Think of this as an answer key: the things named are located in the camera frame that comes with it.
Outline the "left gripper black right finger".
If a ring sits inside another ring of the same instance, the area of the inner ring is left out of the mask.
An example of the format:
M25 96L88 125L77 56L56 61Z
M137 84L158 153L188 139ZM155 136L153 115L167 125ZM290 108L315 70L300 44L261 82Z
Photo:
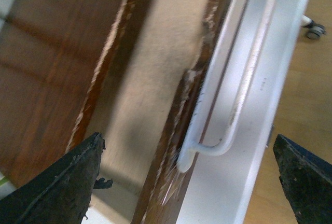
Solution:
M298 223L331 223L331 164L278 134L273 152Z

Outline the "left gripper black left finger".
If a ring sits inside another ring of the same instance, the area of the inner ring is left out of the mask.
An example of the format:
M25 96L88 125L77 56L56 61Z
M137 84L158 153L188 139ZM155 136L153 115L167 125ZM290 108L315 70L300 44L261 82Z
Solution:
M105 140L98 132L82 141L27 184L1 199L1 223L81 223L99 178Z

